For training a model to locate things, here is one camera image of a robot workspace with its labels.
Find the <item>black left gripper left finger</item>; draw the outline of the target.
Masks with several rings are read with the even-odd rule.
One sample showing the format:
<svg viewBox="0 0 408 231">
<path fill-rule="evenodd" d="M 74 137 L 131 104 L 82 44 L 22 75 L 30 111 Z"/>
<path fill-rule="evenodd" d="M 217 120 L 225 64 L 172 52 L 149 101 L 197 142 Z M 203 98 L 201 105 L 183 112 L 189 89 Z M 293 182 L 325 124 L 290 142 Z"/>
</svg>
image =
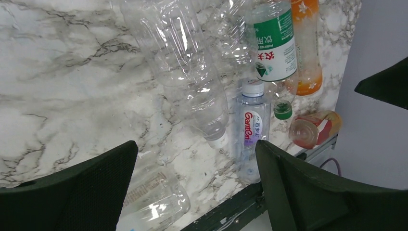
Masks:
<svg viewBox="0 0 408 231">
<path fill-rule="evenodd" d="M 114 231 L 138 154 L 127 141 L 97 157 L 0 190 L 3 231 Z"/>
</svg>

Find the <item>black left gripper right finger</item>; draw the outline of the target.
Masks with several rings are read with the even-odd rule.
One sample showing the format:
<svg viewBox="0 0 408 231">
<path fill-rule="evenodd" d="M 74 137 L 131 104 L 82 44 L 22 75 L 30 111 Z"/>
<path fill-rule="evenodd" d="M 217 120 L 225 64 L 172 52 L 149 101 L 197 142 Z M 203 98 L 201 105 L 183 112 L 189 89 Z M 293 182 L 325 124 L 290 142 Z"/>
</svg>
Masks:
<svg viewBox="0 0 408 231">
<path fill-rule="evenodd" d="M 275 231 L 405 231 L 408 192 L 346 179 L 259 140 L 255 154 Z"/>
</svg>

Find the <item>purple label Ganten bottle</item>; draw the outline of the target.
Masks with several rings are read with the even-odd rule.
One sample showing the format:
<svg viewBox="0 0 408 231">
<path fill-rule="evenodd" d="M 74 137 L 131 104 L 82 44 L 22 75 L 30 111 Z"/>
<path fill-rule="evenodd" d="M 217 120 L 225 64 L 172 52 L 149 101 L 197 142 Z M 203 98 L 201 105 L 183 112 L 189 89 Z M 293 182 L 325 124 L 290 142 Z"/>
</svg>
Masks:
<svg viewBox="0 0 408 231">
<path fill-rule="evenodd" d="M 241 94 L 237 97 L 237 153 L 235 163 L 238 177 L 247 183 L 260 182 L 255 154 L 259 140 L 268 140 L 271 100 L 264 93 L 264 82 L 259 79 L 242 80 Z"/>
</svg>

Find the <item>large clear bottle white cap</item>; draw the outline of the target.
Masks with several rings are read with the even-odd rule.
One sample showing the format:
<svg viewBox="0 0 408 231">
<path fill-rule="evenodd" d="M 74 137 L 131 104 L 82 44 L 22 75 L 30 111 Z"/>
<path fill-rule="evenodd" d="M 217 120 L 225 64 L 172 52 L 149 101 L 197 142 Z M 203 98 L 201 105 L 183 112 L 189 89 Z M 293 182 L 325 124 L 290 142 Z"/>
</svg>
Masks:
<svg viewBox="0 0 408 231">
<path fill-rule="evenodd" d="M 228 143 L 225 90 L 189 0 L 122 0 L 124 21 L 185 125 L 214 149 Z"/>
</svg>

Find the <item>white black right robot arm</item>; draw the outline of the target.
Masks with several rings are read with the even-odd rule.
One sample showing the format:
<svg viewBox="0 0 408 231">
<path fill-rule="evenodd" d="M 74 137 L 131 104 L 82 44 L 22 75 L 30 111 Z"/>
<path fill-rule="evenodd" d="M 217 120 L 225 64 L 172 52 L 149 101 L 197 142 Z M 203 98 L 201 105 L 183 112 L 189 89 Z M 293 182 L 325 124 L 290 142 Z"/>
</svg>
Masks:
<svg viewBox="0 0 408 231">
<path fill-rule="evenodd" d="M 360 81 L 354 91 L 407 110 L 408 59 Z"/>
</svg>

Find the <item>blue white label bottle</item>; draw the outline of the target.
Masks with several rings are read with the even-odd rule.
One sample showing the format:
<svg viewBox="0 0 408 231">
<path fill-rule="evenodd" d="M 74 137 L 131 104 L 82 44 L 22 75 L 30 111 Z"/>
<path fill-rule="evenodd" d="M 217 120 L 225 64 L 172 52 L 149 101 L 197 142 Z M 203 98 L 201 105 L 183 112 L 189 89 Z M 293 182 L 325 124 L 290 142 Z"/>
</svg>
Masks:
<svg viewBox="0 0 408 231">
<path fill-rule="evenodd" d="M 138 156 L 116 230 L 164 231 L 190 207 L 173 167 L 147 155 Z"/>
</svg>

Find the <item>red gold drink can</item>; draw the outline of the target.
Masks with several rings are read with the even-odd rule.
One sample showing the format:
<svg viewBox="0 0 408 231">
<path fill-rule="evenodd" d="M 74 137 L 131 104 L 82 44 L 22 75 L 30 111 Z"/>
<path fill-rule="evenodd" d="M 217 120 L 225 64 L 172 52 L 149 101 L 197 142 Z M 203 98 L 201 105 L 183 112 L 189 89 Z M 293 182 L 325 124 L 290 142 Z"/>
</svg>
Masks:
<svg viewBox="0 0 408 231">
<path fill-rule="evenodd" d="M 342 119 L 335 111 L 320 111 L 296 116 L 290 124 L 289 138 L 304 149 L 314 149 L 337 134 Z"/>
</svg>

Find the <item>green white label bottle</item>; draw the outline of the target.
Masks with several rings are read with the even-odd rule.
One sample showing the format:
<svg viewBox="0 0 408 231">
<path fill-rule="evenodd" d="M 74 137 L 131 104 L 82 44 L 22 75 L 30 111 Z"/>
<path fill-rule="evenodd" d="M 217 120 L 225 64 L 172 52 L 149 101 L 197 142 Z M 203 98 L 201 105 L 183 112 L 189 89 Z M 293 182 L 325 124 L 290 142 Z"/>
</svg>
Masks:
<svg viewBox="0 0 408 231">
<path fill-rule="evenodd" d="M 274 116 L 293 115 L 298 88 L 298 65 L 288 0 L 252 0 L 245 13 L 246 35 L 256 77 L 266 82 Z"/>
</svg>

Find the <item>orange juice bottle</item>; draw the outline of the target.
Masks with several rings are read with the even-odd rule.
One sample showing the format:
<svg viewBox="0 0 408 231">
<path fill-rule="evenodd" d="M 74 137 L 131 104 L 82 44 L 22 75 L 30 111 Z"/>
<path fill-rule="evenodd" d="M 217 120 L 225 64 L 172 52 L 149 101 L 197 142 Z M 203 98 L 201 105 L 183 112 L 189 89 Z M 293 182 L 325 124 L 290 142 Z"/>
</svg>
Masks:
<svg viewBox="0 0 408 231">
<path fill-rule="evenodd" d="M 317 92 L 323 83 L 318 49 L 318 0 L 291 1 L 299 82 L 298 96 Z"/>
</svg>

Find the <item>blue label clear bottle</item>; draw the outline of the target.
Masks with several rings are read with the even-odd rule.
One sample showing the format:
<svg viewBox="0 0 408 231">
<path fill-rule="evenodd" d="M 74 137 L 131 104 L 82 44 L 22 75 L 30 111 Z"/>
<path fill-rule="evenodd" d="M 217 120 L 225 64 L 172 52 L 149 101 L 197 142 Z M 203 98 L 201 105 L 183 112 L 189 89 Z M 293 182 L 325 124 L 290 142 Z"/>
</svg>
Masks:
<svg viewBox="0 0 408 231">
<path fill-rule="evenodd" d="M 245 17 L 251 0 L 193 0 L 204 37 L 219 70 L 251 61 Z"/>
</svg>

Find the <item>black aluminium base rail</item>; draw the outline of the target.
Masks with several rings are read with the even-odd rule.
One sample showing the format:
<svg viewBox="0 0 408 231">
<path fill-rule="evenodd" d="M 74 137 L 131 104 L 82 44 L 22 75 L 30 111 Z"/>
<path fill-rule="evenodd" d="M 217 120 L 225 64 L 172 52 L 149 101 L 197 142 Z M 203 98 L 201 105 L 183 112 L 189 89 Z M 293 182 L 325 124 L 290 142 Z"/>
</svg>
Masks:
<svg viewBox="0 0 408 231">
<path fill-rule="evenodd" d="M 294 156 L 318 167 L 327 165 L 338 135 L 315 149 L 302 149 Z M 261 183 L 251 184 L 195 220 L 182 231 L 239 231 L 266 211 Z"/>
</svg>

